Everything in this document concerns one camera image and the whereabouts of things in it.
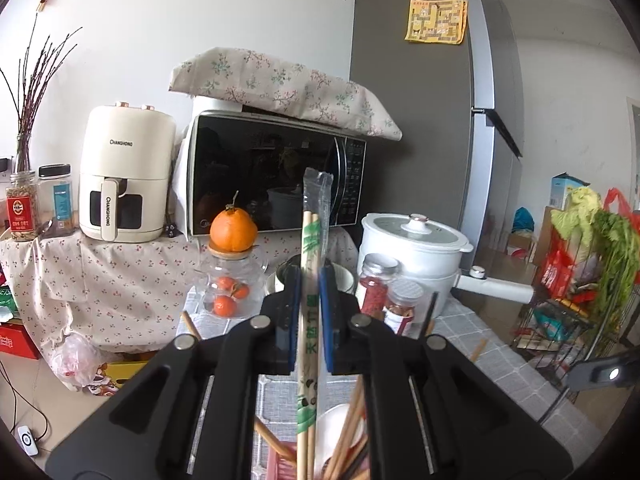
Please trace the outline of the cream air fryer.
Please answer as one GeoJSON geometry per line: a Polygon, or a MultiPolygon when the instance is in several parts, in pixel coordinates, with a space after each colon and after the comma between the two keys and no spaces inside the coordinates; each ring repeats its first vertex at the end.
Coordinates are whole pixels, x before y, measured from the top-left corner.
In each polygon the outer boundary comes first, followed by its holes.
{"type": "Polygon", "coordinates": [[[93,240],[144,243],[162,234],[176,124],[153,107],[95,107],[82,137],[79,226],[93,240]]]}

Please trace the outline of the short labelled snack jar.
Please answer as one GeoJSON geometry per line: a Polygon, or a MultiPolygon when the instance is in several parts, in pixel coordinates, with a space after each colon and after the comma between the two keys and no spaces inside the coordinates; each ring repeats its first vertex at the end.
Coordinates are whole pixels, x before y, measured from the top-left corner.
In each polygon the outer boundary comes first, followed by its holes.
{"type": "Polygon", "coordinates": [[[424,287],[417,281],[398,278],[388,285],[383,308],[384,323],[396,334],[402,335],[412,324],[416,308],[423,302],[424,287]]]}

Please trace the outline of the black chopstick gold band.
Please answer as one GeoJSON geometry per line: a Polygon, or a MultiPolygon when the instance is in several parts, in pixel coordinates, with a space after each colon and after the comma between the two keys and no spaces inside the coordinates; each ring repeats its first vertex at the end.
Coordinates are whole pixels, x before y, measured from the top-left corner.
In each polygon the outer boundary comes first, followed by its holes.
{"type": "Polygon", "coordinates": [[[438,296],[439,296],[439,292],[433,292],[431,299],[430,299],[430,303],[428,304],[427,310],[426,310],[426,315],[425,318],[423,320],[423,323],[420,327],[419,333],[418,333],[418,338],[421,339],[423,337],[426,336],[427,332],[428,332],[428,326],[430,326],[432,319],[433,319],[433,313],[435,311],[435,307],[438,301],[438,296]]]}

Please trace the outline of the wooden chopstick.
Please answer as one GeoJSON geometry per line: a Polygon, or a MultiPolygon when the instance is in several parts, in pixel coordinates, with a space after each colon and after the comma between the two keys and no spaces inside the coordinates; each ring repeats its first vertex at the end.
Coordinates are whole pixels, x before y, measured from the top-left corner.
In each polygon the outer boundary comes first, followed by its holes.
{"type": "Polygon", "coordinates": [[[480,357],[480,355],[483,353],[483,351],[485,350],[487,344],[488,344],[488,339],[487,338],[482,338],[480,340],[480,342],[478,343],[478,345],[476,346],[476,348],[471,353],[471,355],[469,357],[469,360],[471,362],[475,363],[478,360],[478,358],[480,357]]]}

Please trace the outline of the disposable chopsticks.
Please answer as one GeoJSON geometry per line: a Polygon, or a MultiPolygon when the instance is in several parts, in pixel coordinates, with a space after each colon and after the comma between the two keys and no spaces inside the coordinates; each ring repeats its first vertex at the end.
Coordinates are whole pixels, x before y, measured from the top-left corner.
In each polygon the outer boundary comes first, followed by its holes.
{"type": "Polygon", "coordinates": [[[332,182],[332,174],[314,168],[305,170],[296,359],[296,477],[299,479],[314,476],[321,346],[320,272],[326,261],[332,182]]]}

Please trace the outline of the glass jar with tangerines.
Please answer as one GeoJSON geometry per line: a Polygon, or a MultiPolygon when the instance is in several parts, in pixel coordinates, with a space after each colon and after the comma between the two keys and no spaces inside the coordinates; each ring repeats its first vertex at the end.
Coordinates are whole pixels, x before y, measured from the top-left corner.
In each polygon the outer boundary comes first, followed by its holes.
{"type": "Polygon", "coordinates": [[[208,242],[194,276],[195,311],[217,318],[249,318],[259,311],[265,297],[267,269],[265,254],[257,245],[227,252],[208,242]]]}

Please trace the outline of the yellow paper on fridge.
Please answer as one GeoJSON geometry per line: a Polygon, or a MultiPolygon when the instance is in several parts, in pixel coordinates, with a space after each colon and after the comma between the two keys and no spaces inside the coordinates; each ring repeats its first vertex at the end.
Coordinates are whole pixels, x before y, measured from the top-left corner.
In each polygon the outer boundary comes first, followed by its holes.
{"type": "Polygon", "coordinates": [[[410,0],[405,40],[417,44],[462,44],[466,0],[410,0]]]}

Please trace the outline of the red labelled nut jar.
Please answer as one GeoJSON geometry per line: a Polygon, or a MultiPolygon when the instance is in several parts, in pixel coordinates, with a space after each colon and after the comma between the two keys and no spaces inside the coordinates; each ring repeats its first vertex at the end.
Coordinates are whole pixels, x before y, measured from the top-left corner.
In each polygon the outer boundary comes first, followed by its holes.
{"type": "Polygon", "coordinates": [[[38,235],[38,179],[34,170],[10,175],[6,189],[6,213],[14,240],[29,242],[38,235]]]}

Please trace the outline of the floral table cloth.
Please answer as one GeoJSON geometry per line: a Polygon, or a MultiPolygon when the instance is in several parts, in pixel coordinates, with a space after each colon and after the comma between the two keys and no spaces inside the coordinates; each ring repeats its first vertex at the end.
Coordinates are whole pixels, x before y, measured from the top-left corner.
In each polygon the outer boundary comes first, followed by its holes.
{"type": "Polygon", "coordinates": [[[20,317],[52,373],[72,391],[62,348],[83,339],[89,361],[158,350],[182,332],[186,295],[203,285],[205,243],[161,237],[104,243],[81,232],[30,242],[2,240],[1,269],[20,317]]]}

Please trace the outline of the small orange tangerines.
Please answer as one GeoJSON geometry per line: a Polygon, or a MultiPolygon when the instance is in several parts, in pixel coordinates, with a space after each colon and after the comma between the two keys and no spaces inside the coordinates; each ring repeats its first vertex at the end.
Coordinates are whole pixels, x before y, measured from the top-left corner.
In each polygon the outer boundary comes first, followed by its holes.
{"type": "Polygon", "coordinates": [[[215,278],[213,289],[213,314],[222,318],[233,318],[237,315],[242,302],[250,296],[248,285],[229,275],[221,275],[215,278]]]}

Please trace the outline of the grey quilted table cloth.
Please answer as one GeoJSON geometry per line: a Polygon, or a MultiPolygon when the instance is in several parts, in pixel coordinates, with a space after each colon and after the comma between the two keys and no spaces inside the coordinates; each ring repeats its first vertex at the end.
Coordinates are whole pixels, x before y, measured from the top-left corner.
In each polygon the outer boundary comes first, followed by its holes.
{"type": "MultiPolygon", "coordinates": [[[[224,335],[242,318],[225,320],[205,312],[203,293],[192,286],[186,294],[183,310],[190,314],[203,338],[224,335]]],[[[504,393],[538,422],[556,400],[559,391],[541,374],[504,344],[498,336],[469,308],[449,298],[445,309],[435,318],[436,334],[444,336],[465,356],[471,356],[480,341],[487,340],[475,365],[504,393]]],[[[335,405],[346,404],[355,387],[355,376],[320,375],[319,415],[335,405]]],[[[281,440],[295,440],[293,396],[297,392],[295,374],[290,376],[260,376],[257,387],[257,410],[260,419],[281,440]]],[[[601,431],[569,400],[564,400],[551,418],[544,423],[548,431],[570,453],[574,466],[581,465],[603,439],[601,431]]],[[[273,453],[266,441],[254,435],[252,479],[267,479],[273,453]]]]}

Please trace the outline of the pink perforated utensil basket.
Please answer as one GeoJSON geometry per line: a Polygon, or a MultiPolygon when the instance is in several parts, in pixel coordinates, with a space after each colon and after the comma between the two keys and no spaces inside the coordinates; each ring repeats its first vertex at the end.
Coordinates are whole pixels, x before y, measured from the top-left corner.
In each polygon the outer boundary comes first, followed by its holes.
{"type": "MultiPolygon", "coordinates": [[[[362,438],[346,455],[341,479],[370,479],[368,439],[362,438]]],[[[295,479],[296,467],[273,450],[269,451],[266,479],[295,479]]]]}

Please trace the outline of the large orange on jar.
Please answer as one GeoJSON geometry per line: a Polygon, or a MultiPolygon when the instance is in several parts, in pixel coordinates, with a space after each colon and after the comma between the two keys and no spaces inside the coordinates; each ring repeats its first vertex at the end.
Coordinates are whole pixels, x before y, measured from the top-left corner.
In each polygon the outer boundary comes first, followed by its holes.
{"type": "Polygon", "coordinates": [[[230,204],[216,215],[209,229],[209,241],[222,252],[246,252],[255,243],[258,229],[247,211],[235,205],[239,192],[230,204]]]}

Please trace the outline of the black microwave oven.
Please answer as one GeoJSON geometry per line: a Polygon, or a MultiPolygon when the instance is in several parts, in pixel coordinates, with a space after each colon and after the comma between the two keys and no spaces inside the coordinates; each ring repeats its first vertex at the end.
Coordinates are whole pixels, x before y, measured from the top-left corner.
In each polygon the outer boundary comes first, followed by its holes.
{"type": "Polygon", "coordinates": [[[230,204],[258,229],[302,226],[305,170],[332,174],[330,225],[357,222],[367,142],[278,115],[206,110],[192,119],[172,175],[177,230],[205,236],[230,204]]]}

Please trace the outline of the blue labelled clear jar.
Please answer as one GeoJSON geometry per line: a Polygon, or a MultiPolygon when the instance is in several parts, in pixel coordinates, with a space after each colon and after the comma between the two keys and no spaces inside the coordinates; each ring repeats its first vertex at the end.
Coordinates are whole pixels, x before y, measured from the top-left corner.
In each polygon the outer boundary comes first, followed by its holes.
{"type": "Polygon", "coordinates": [[[44,237],[74,232],[73,180],[70,164],[44,165],[38,169],[42,211],[46,217],[44,237]]]}

